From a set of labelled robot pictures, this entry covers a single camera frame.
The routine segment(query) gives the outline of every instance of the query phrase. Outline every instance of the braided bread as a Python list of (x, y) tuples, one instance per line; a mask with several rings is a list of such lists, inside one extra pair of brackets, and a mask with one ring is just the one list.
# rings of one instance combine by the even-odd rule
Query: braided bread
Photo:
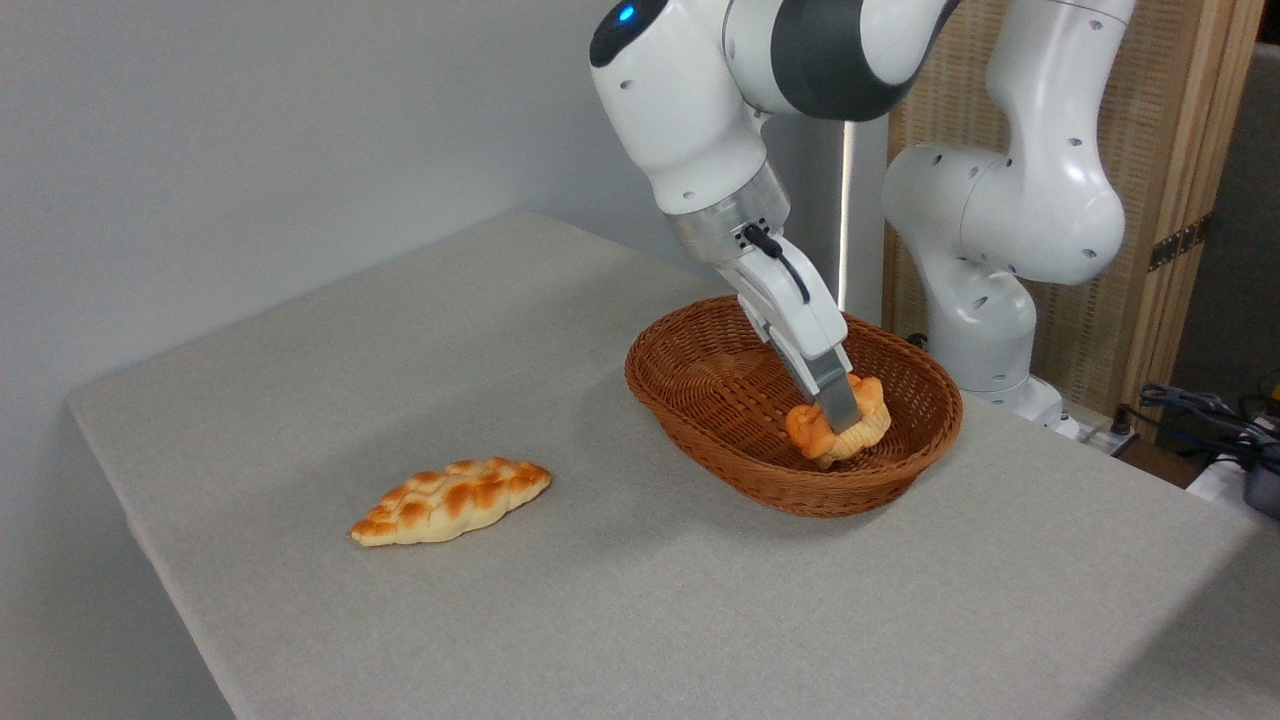
[(552, 474), (532, 462), (463, 460), (392, 489), (347, 536), (366, 547), (449, 541), (497, 523), (550, 482)]
[(849, 387), (854, 391), (861, 419), (838, 436), (817, 402), (796, 405), (787, 413), (786, 428), (791, 442), (823, 470), (876, 445), (888, 432), (891, 420), (879, 378), (863, 379), (850, 373)]

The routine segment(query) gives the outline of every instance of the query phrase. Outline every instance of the orange bread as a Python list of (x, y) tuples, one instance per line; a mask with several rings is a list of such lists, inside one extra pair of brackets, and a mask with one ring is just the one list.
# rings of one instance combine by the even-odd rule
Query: orange bread
[(463, 460), (443, 473), (413, 475), (347, 534), (366, 547), (449, 541), (497, 523), (550, 482), (552, 474), (532, 462)]
[(859, 378), (850, 373), (849, 387), (854, 389), (861, 419), (838, 436), (827, 423), (818, 404), (796, 405), (787, 413), (787, 434), (800, 452), (826, 470), (832, 462), (847, 460), (864, 447), (870, 447), (888, 432), (888, 407), (884, 405), (884, 387), (878, 378)]

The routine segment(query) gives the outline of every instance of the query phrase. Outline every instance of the metal hinge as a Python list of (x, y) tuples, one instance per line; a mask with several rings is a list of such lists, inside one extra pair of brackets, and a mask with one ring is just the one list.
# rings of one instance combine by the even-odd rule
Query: metal hinge
[(1190, 252), (1192, 247), (1204, 242), (1210, 225), (1213, 223), (1213, 213), (1207, 213), (1203, 218), (1161, 240), (1151, 249), (1151, 263), (1147, 272), (1158, 270), (1162, 265), (1172, 263), (1179, 255)]

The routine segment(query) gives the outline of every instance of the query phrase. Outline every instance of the basket rim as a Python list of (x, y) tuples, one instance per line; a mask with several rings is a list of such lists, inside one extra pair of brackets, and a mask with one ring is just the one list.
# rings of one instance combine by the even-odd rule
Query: basket rim
[(639, 359), (639, 352), (644, 346), (641, 341), (645, 338), (645, 336), (650, 334), (657, 328), (659, 328), (659, 325), (662, 325), (664, 322), (675, 322), (676, 319), (678, 319), (678, 316), (681, 316), (685, 313), (695, 313), (705, 306), (718, 306), (728, 302), (732, 302), (736, 306), (737, 305), (736, 296), (722, 295), (722, 296), (708, 297), (695, 301), (677, 310), (673, 310), (663, 315), (658, 320), (655, 320), (648, 328), (645, 328), (645, 331), (640, 333), (636, 341), (631, 345), (631, 348), (627, 351), (627, 357), (623, 370), (627, 379), (627, 384), (631, 386), (631, 389), (636, 395), (637, 400), (640, 400), (650, 410), (660, 409), (663, 413), (669, 414), (676, 419), (678, 419), (684, 425), (682, 428), (684, 432), (696, 433), (701, 439), (714, 445), (718, 450), (728, 452), (737, 460), (745, 461), (750, 465), (762, 469), (780, 470), (785, 471), (790, 477), (799, 477), (810, 480), (818, 480), (818, 479), (831, 480), (832, 478), (856, 479), (860, 483), (863, 483), (861, 487), (867, 489), (873, 489), (884, 484), (896, 484), (900, 483), (904, 477), (918, 475), (925, 468), (932, 465), (938, 457), (946, 454), (946, 451), (950, 450), (951, 446), (955, 443), (956, 438), (960, 434), (960, 425), (963, 424), (964, 420), (964, 400), (960, 396), (959, 387), (951, 379), (951, 375), (947, 374), (947, 372), (942, 368), (942, 365), (938, 364), (937, 360), (931, 357), (928, 354), (923, 352), (920, 348), (915, 347), (914, 345), (906, 342), (905, 340), (897, 337), (896, 334), (883, 328), (878, 328), (870, 323), (854, 318), (847, 313), (841, 313), (841, 315), (844, 315), (846, 324), (849, 324), (850, 327), (850, 336), (852, 336), (854, 332), (861, 334), (870, 334), (881, 341), (888, 342), (899, 351), (906, 351), (908, 354), (914, 356), (913, 357), (914, 360), (919, 361), (923, 365), (923, 368), (920, 369), (927, 370), (928, 374), (932, 375), (931, 379), (936, 380), (937, 384), (945, 389), (945, 396), (946, 396), (945, 410), (948, 413), (948, 421), (943, 425), (942, 432), (937, 433), (928, 443), (925, 443), (923, 447), (920, 447), (911, 455), (908, 455), (906, 457), (892, 460), (890, 462), (878, 465), (876, 468), (831, 469), (831, 470), (783, 468), (771, 462), (764, 462), (758, 457), (753, 457), (742, 452), (741, 450), (733, 447), (732, 445), (726, 443), (721, 438), (705, 432), (689, 415), (673, 407), (668, 407), (666, 404), (660, 402), (655, 392), (650, 388), (649, 383), (645, 383), (644, 379), (639, 377), (639, 373), (636, 372), (635, 366), (636, 366), (636, 360)]

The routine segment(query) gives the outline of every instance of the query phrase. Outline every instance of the brown wicker basket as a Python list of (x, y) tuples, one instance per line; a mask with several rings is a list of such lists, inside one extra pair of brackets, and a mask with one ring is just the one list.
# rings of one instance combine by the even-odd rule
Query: brown wicker basket
[(849, 318), (845, 350), (858, 375), (884, 384), (893, 424), (878, 445), (829, 470), (787, 438), (787, 411), (804, 402), (773, 348), (733, 296), (671, 313), (627, 354), (631, 392), (671, 439), (742, 495), (796, 515), (840, 518), (892, 502), (960, 432), (960, 391), (932, 357)]

